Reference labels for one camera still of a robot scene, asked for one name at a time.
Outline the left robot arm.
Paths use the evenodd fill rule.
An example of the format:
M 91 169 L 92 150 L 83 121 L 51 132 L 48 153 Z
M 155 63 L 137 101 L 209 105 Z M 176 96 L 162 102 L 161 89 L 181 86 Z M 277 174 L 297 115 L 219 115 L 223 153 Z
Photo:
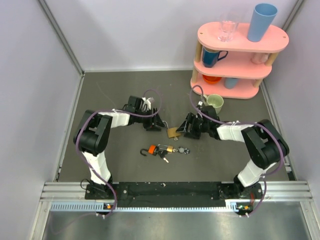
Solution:
M 90 171 L 90 193 L 109 198 L 114 191 L 112 174 L 107 167 L 105 149 L 111 129 L 142 124 L 147 131 L 160 131 L 165 127 L 153 97 L 130 96 L 121 109 L 107 111 L 86 110 L 74 134 L 76 151 L 84 159 Z

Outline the small brass padlock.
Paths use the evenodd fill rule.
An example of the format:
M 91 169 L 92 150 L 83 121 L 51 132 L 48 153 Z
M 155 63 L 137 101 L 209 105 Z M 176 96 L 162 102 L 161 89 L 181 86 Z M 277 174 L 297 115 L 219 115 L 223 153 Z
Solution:
M 167 151 L 168 153 L 172 153 L 174 151 L 174 147 L 172 145 L 158 144 L 157 146 L 160 150 Z

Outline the large brass padlock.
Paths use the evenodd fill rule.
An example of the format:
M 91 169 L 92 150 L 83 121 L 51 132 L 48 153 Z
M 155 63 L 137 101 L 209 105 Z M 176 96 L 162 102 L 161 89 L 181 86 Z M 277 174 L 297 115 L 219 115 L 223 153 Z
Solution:
M 176 133 L 177 127 L 169 127 L 168 123 L 167 124 L 167 135 L 169 139 L 174 139 L 174 137 L 179 137 L 181 136 L 180 133 Z

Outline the small padlock keys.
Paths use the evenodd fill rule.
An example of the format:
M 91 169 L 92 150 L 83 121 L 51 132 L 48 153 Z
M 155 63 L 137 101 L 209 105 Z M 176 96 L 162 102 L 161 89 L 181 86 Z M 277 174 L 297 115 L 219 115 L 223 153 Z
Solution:
M 160 152 L 160 153 L 158 153 L 158 156 L 162 159 L 162 160 L 164 160 L 166 163 L 169 163 L 169 161 L 167 160 L 167 158 L 166 158 L 166 153 L 163 151 L 163 152 Z

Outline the small light blue cup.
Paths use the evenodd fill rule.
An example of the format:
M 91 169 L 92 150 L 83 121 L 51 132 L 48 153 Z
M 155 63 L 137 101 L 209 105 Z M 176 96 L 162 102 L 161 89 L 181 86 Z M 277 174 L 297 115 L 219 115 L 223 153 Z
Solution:
M 238 81 L 239 81 L 238 78 L 226 77 L 224 80 L 224 87 L 226 89 L 233 89 L 238 83 Z

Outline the dark blue mug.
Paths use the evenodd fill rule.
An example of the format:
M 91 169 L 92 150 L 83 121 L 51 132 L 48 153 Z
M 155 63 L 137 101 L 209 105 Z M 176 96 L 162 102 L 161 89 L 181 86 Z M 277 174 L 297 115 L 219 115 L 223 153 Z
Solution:
M 213 50 L 206 47 L 202 48 L 202 64 L 206 68 L 212 68 L 217 62 L 225 59 L 229 52 L 226 50 Z

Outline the black white keychain charm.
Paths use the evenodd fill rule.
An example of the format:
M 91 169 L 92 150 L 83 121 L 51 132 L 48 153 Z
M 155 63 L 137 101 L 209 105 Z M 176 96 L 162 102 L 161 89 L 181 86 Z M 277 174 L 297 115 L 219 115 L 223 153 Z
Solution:
M 178 147 L 174 148 L 172 152 L 188 155 L 190 153 L 190 150 L 188 148 Z

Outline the pink three-tier shelf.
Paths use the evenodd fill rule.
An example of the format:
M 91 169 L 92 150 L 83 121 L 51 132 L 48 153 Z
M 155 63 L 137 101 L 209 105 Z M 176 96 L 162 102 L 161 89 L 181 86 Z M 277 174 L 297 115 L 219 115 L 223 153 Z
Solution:
M 281 28 L 270 25 L 260 41 L 252 42 L 247 39 L 249 27 L 249 23 L 239 23 L 232 40 L 227 42 L 218 39 L 219 22 L 205 23 L 198 29 L 190 80 L 191 89 L 195 93 L 218 94 L 232 99 L 251 99 L 258 93 L 263 79 L 271 73 L 272 64 L 278 54 L 289 44 L 289 36 Z M 208 68 L 202 63 L 203 47 L 228 51 L 228 55 Z M 268 53 L 268 60 L 262 64 L 254 64 L 251 62 L 253 53 Z M 208 84 L 202 75 L 222 79 L 216 84 Z M 238 78 L 238 82 L 234 88 L 227 89 L 224 86 L 225 78 Z

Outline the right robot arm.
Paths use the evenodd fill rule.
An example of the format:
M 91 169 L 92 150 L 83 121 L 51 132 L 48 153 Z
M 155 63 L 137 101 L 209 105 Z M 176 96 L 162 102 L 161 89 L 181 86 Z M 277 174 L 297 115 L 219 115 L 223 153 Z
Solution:
M 187 114 L 177 133 L 195 140 L 206 133 L 218 141 L 243 143 L 246 147 L 249 161 L 234 177 L 231 192 L 225 193 L 227 198 L 232 195 L 245 198 L 260 177 L 290 152 L 287 142 L 268 119 L 249 124 L 222 122 L 213 106 L 197 105 L 196 111 Z

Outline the clear drinking glass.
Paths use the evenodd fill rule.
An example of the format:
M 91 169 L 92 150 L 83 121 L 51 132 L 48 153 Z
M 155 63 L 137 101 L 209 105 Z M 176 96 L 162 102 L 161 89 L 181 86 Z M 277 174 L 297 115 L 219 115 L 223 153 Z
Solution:
M 217 38 L 221 42 L 229 42 L 233 39 L 239 24 L 239 16 L 233 12 L 224 13 L 219 18 L 219 33 Z

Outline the aluminium frame rail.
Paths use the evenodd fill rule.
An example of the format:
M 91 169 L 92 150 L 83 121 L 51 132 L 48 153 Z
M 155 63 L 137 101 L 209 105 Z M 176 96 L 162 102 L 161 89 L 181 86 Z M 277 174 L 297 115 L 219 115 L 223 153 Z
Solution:
M 266 186 L 260 182 L 262 190 L 266 191 L 266 202 L 305 202 L 312 201 L 313 196 L 307 181 L 267 181 Z M 79 182 L 46 182 L 40 195 L 42 202 L 75 202 L 85 200 L 85 190 Z

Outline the orange bowl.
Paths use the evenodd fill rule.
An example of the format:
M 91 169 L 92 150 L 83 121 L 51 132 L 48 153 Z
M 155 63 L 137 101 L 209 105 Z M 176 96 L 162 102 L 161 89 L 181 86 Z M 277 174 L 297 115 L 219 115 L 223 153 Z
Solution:
M 203 80 L 210 85 L 217 84 L 219 81 L 221 81 L 222 77 L 220 76 L 209 76 L 209 75 L 202 75 Z

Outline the light blue tall cup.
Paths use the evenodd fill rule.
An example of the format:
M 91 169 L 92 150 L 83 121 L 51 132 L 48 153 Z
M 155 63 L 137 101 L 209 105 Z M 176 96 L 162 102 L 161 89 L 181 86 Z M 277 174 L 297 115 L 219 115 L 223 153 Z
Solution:
M 278 13 L 276 6 L 270 3 L 259 3 L 254 7 L 247 39 L 251 42 L 259 42 Z

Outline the light green mug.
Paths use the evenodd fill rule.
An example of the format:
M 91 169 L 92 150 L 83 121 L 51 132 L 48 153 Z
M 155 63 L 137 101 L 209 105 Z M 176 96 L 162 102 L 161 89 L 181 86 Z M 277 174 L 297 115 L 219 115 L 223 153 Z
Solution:
M 222 96 L 218 94 L 210 94 L 210 95 L 203 95 L 202 102 L 205 106 L 212 106 L 215 109 L 216 114 L 219 114 L 223 105 L 224 99 Z

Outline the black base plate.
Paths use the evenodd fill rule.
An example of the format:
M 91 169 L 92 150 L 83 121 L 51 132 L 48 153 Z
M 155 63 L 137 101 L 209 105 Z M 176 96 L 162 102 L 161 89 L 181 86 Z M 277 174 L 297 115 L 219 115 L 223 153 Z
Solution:
M 86 200 L 113 200 L 116 193 L 120 208 L 221 207 L 225 200 L 241 199 L 253 203 L 263 196 L 259 183 L 242 189 L 239 185 L 218 181 L 196 182 L 119 182 L 107 185 L 89 181 Z

